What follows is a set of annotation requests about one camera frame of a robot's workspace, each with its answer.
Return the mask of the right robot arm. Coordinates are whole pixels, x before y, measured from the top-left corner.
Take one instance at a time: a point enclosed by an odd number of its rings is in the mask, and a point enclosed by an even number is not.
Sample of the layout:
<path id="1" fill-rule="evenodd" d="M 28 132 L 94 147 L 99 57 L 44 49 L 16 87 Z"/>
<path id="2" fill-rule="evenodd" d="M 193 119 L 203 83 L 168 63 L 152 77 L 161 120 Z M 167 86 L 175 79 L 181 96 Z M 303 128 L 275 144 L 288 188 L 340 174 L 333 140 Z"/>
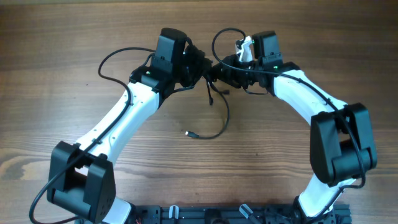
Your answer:
<path id="1" fill-rule="evenodd" d="M 235 54 L 218 59 L 211 80 L 242 89 L 258 84 L 310 125 L 313 176 L 293 204 L 266 207 L 263 222 L 348 223 L 348 207 L 336 201 L 345 190 L 363 188 L 367 171 L 377 165 L 368 109 L 334 98 L 285 62 L 273 31 L 244 36 L 235 47 Z"/>

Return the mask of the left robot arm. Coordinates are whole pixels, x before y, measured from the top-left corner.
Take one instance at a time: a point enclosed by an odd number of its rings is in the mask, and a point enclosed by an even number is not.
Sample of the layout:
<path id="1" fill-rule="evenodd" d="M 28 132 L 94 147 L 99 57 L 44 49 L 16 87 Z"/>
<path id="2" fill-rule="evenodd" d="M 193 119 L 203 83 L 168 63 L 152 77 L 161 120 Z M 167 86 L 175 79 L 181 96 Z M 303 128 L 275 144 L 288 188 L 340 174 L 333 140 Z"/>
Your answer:
<path id="1" fill-rule="evenodd" d="M 47 200 L 89 223 L 130 223 L 135 206 L 117 198 L 114 165 L 125 145 L 165 99 L 192 89 L 211 67 L 182 31 L 163 28 L 157 48 L 124 84 L 106 116 L 74 144 L 52 151 Z"/>

